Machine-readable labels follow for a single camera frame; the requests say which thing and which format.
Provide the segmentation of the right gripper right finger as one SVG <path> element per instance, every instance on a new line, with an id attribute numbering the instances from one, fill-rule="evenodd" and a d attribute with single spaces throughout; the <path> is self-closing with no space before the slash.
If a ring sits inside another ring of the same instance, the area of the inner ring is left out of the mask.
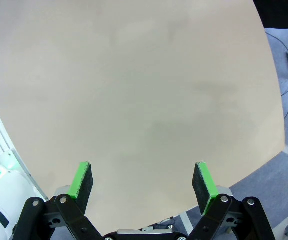
<path id="1" fill-rule="evenodd" d="M 212 240 L 222 226 L 231 228 L 238 240 L 275 239 L 260 200 L 249 196 L 238 201 L 219 193 L 205 162 L 195 164 L 192 187 L 202 218 L 189 240 Z"/>

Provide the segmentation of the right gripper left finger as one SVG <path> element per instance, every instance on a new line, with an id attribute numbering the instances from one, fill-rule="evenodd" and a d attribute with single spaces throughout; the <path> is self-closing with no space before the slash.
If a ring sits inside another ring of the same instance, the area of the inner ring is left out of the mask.
<path id="1" fill-rule="evenodd" d="M 84 216 L 93 185 L 91 165 L 81 162 L 66 193 L 44 201 L 26 200 L 13 233 L 15 240 L 49 240 L 56 228 L 66 227 L 75 240 L 103 237 Z"/>

